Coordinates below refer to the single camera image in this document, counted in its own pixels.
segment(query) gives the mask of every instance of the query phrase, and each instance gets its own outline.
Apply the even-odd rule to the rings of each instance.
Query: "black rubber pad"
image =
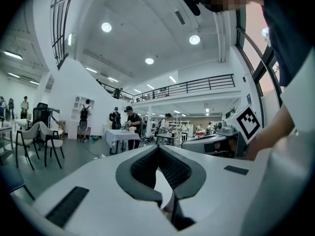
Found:
[[[234,167],[231,165],[226,166],[224,169],[227,171],[231,171],[231,172],[238,173],[238,174],[245,175],[245,176],[247,175],[247,173],[249,171],[247,169],[238,168],[238,167]]]
[[[75,210],[83,201],[88,189],[74,187],[47,215],[46,218],[55,225],[63,228]]]

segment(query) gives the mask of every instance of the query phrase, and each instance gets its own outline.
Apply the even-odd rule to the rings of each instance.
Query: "floor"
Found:
[[[140,143],[140,146],[143,147],[151,144],[155,143]],[[57,149],[58,158],[62,165],[62,169],[60,169],[54,153],[52,155],[52,158],[50,158],[49,150],[47,151],[47,167],[45,167],[44,147],[42,147],[41,151],[38,152],[40,158],[38,159],[34,150],[34,146],[31,145],[30,148],[28,148],[28,153],[31,162],[35,168],[35,170],[33,171],[30,164],[24,157],[23,147],[18,146],[19,170],[24,178],[26,186],[36,198],[54,183],[63,179],[86,163],[93,161],[94,158],[99,158],[99,155],[101,153],[105,156],[110,156],[109,149],[109,145],[106,143],[106,141],[102,139],[99,139],[96,142],[88,141],[86,143],[80,143],[78,140],[71,140],[66,138],[64,139],[63,143],[63,152],[65,159],[63,159],[60,150]],[[15,152],[13,153],[12,151],[6,151],[5,153],[1,154],[1,158],[4,165],[16,166]],[[14,192],[14,195],[17,195],[28,204],[32,204],[32,199],[23,188],[16,190]]]

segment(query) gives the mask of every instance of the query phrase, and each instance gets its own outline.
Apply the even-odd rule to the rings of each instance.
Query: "white chair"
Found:
[[[62,166],[60,164],[60,161],[56,152],[56,148],[60,148],[60,151],[64,158],[63,149],[62,149],[63,141],[59,140],[58,131],[51,130],[42,121],[39,123],[39,129],[40,129],[40,137],[42,140],[45,141],[45,167],[47,167],[47,147],[49,147],[50,157],[52,156],[52,150],[54,150],[54,154],[56,156],[59,167],[60,169],[62,169]]]
[[[18,161],[18,145],[23,146],[24,147],[24,151],[25,151],[25,157],[28,159],[31,168],[34,170],[33,164],[30,160],[29,154],[28,154],[28,150],[27,150],[27,146],[29,146],[30,144],[34,144],[34,148],[36,151],[36,155],[37,158],[39,159],[39,155],[36,149],[36,145],[34,143],[35,139],[38,136],[38,130],[39,130],[39,123],[34,124],[30,130],[28,131],[22,131],[22,130],[17,130],[16,131],[16,139],[15,139],[15,157],[16,157],[16,167],[19,167],[19,161]]]

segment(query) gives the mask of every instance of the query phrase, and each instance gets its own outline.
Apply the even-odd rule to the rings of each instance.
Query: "white tablecloth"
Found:
[[[139,140],[137,133],[130,133],[129,131],[107,129],[105,133],[106,141],[112,148],[112,144],[116,141]]]

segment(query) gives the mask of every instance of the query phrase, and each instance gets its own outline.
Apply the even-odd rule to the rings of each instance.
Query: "white ceiling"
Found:
[[[174,10],[179,10],[184,25]],[[102,31],[104,22],[112,25],[111,32]],[[85,37],[76,39],[76,58],[118,80],[117,87],[140,88],[172,71],[218,60],[212,12],[203,10],[195,17],[182,0],[94,0],[79,31],[77,35]],[[197,45],[189,43],[194,34],[201,38]],[[153,58],[154,64],[147,65],[146,58]]]
[[[230,105],[236,101],[235,98],[231,99],[216,99],[216,100],[206,100],[206,101],[194,101],[185,102],[178,104],[167,104],[160,106],[152,106],[152,111],[156,116],[165,115],[166,113],[171,113],[175,115],[173,110],[179,111],[181,114],[185,115],[204,115],[206,114],[206,108],[210,109],[210,114],[214,113],[224,113]],[[148,112],[148,107],[137,107],[136,104],[133,106],[134,111],[146,115]]]
[[[31,0],[16,12],[0,41],[0,50],[0,69],[21,76],[20,80],[39,82],[43,72],[49,71],[34,34]],[[5,55],[5,50],[20,54],[23,60]]]

